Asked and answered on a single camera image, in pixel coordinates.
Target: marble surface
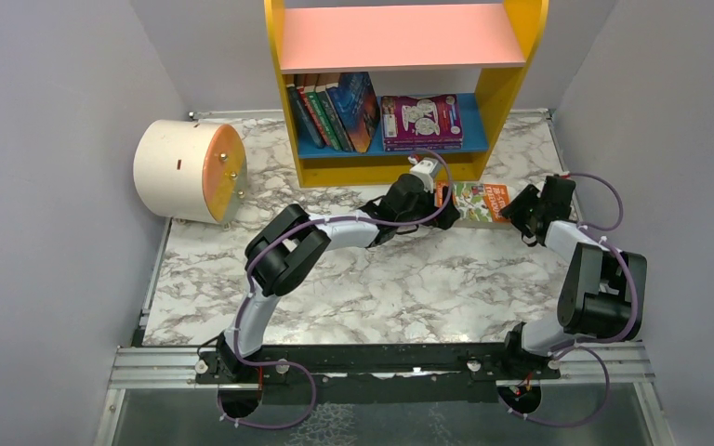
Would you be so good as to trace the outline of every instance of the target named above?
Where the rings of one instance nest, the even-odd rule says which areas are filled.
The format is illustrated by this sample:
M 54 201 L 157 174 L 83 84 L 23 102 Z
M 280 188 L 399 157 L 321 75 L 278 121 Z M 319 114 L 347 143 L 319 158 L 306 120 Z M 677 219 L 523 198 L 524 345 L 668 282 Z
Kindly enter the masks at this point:
M 226 328 L 243 297 L 245 245 L 291 203 L 350 211 L 386 186 L 299 188 L 283 121 L 231 120 L 243 136 L 250 187 L 228 229 L 175 221 L 144 345 L 200 344 Z M 511 194 L 561 172 L 542 114 L 511 115 L 483 173 Z M 565 262 L 515 230 L 422 228 L 370 250 L 325 253 L 284 296 L 266 344 L 500 341 L 518 321 L 556 308 Z

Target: screw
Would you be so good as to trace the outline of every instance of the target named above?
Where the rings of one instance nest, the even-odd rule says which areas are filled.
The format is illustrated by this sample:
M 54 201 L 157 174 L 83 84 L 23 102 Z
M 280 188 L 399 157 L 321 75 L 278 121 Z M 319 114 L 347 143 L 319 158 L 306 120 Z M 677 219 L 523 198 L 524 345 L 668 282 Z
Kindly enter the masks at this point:
M 198 360 L 198 362 L 195 363 L 195 372 L 197 374 L 205 374 L 207 370 L 209 370 L 209 364 L 207 364 L 206 361 Z
M 275 372 L 277 372 L 277 373 L 279 373 L 279 374 L 285 374 L 286 372 L 288 372 L 288 366 L 287 366 L 287 365 L 278 364 L 278 365 L 275 366 Z
M 467 361 L 467 368 L 473 372 L 477 372 L 480 370 L 481 364 L 479 361 L 476 361 L 476 360 Z

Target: white cylinder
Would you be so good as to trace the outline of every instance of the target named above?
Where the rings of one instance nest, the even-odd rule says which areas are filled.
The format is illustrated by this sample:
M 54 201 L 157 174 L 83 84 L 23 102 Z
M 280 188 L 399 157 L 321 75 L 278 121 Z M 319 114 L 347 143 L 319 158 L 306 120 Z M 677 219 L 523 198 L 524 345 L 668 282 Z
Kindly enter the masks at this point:
M 158 216 L 224 223 L 244 195 L 245 147 L 230 125 L 156 121 L 138 144 L 133 179 Z

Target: glass panel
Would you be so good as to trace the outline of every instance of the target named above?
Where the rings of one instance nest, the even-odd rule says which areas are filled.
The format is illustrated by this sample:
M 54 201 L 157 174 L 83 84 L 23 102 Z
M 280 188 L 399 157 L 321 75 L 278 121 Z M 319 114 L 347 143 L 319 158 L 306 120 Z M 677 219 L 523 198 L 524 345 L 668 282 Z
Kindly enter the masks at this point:
M 570 421 L 589 414 L 601 385 L 550 386 L 535 415 Z M 263 405 L 250 416 L 264 423 L 287 422 L 298 406 Z M 644 445 L 647 434 L 633 385 L 613 385 L 603 414 L 593 423 L 557 429 L 525 423 L 501 404 L 468 402 L 320 404 L 300 426 L 281 431 L 220 423 L 213 390 L 128 390 L 114 444 L 202 445 Z

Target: robotic arm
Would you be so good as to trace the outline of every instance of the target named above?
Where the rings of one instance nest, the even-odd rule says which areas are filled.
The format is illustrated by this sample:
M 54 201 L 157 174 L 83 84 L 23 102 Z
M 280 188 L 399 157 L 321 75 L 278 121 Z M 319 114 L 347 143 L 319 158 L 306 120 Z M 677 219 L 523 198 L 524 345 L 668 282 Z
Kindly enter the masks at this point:
M 381 245 L 395 235 L 408 233 L 398 231 L 400 224 L 409 222 L 408 226 L 415 226 L 418 220 L 437 210 L 433 200 L 434 178 L 441 167 L 436 160 L 420 161 L 409 174 L 402 174 L 385 196 L 345 215 L 313 215 L 298 204 L 289 205 L 248 244 L 245 255 L 247 265 L 255 263 L 252 270 L 255 291 L 245 296 L 241 318 L 235 318 L 218 339 L 217 352 L 231 379 L 239 381 L 245 376 L 245 367 L 234 354 L 236 348 L 241 357 L 258 354 L 280 297 L 305 280 L 324 252 Z M 540 244 L 570 262 L 556 313 L 540 321 L 521 322 L 506 336 L 500 361 L 507 375 L 524 376 L 530 370 L 545 368 L 551 351 L 576 339 L 629 340 L 640 329 L 646 260 L 638 254 L 619 254 L 636 284 L 638 310 L 628 331 L 634 313 L 631 286 L 614 253 L 569 220 L 574 190 L 571 179 L 550 176 L 542 190 L 527 186 L 500 212 L 529 246 Z M 440 214 L 425 224 L 447 230 L 458 218 L 452 201 L 447 201 Z M 323 222 L 311 224 L 318 220 Z M 293 235 L 280 243 L 289 231 Z M 257 261 L 259 253 L 265 251 Z M 621 339 L 615 339 L 618 335 L 622 335 Z
M 238 374 L 240 362 L 234 355 L 234 331 L 239 330 L 239 353 L 249 357 L 263 344 L 264 332 L 280 297 L 294 291 L 305 280 L 311 269 L 326 251 L 338 248 L 370 248 L 392 239 L 396 234 L 408 234 L 417 229 L 398 232 L 400 226 L 381 222 L 416 226 L 415 222 L 432 215 L 437 208 L 433 194 L 435 179 L 442 165 L 430 158 L 416 162 L 408 174 L 402 174 L 390 186 L 387 194 L 340 216 L 308 214 L 299 204 L 287 206 L 245 248 L 250 265 L 269 246 L 297 227 L 310 221 L 323 223 L 298 230 L 283 243 L 269 249 L 253 270 L 255 292 L 244 298 L 245 311 L 235 327 L 236 318 L 223 332 L 225 346 L 218 351 L 229 370 Z M 459 219 L 459 213 L 448 201 L 438 216 L 427 221 L 427 226 L 447 230 Z

